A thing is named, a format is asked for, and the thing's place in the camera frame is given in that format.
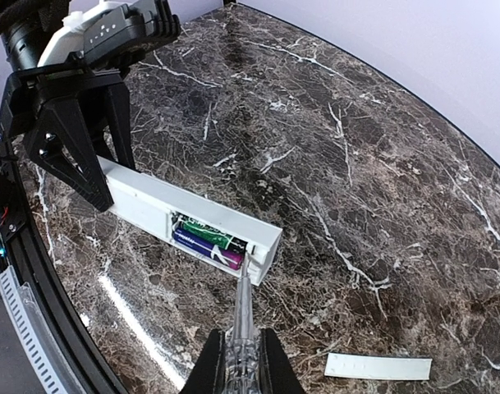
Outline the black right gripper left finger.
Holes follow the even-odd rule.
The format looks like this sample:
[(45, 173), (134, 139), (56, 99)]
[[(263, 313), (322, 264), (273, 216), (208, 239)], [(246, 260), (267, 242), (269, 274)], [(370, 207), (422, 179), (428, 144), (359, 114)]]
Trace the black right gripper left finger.
[(222, 330), (213, 329), (180, 394), (222, 393), (225, 387), (226, 342)]

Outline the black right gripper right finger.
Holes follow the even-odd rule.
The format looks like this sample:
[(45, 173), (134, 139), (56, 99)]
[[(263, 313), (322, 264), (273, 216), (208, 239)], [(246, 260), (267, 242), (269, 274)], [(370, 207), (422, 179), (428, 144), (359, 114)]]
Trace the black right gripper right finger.
[(262, 393), (305, 394), (282, 343), (272, 328), (260, 330), (258, 376)]

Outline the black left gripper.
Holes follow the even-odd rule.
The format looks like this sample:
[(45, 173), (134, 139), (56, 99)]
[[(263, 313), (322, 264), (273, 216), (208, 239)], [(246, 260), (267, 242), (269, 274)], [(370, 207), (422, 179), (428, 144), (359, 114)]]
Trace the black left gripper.
[(28, 158), (100, 212), (109, 209), (113, 200), (74, 98), (104, 87), (117, 161), (134, 171), (130, 92), (119, 72), (68, 65), (15, 71), (7, 77), (0, 104), (0, 138), (12, 140), (28, 132), (23, 138)]

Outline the grey pen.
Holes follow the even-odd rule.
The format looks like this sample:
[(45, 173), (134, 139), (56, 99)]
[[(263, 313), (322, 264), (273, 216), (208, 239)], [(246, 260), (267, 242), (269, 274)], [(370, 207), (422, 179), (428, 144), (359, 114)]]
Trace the grey pen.
[(241, 265), (236, 288), (232, 334), (226, 349), (224, 393), (260, 393), (258, 383), (259, 351), (255, 337), (252, 284), (248, 261)]

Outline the white battery cover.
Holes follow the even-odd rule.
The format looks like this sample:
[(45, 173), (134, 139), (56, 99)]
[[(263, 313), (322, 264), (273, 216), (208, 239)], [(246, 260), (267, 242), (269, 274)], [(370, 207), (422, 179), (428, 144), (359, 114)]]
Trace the white battery cover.
[(378, 357), (330, 353), (326, 377), (388, 381), (429, 380), (432, 360), (428, 358)]

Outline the blue purple battery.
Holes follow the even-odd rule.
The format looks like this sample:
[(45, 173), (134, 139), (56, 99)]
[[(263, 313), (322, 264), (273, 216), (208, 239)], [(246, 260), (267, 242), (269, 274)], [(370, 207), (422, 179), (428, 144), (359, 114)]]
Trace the blue purple battery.
[(184, 245), (199, 254), (208, 257), (224, 266), (233, 270), (238, 270), (244, 260), (242, 254), (237, 254), (229, 250), (223, 250), (219, 246), (211, 243), (199, 236), (192, 234), (189, 231), (178, 227), (173, 233), (172, 238), (175, 242)]

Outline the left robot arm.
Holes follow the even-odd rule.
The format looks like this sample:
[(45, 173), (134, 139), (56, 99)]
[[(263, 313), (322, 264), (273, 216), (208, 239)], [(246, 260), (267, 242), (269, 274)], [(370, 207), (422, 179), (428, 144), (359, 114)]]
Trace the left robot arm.
[(96, 73), (81, 56), (39, 66), (39, 55), (53, 34), (44, 29), (41, 6), (1, 34), (13, 72), (0, 107), (0, 138), (22, 136), (26, 154), (104, 212), (113, 204), (99, 163), (104, 157), (134, 168), (130, 94), (117, 72)]

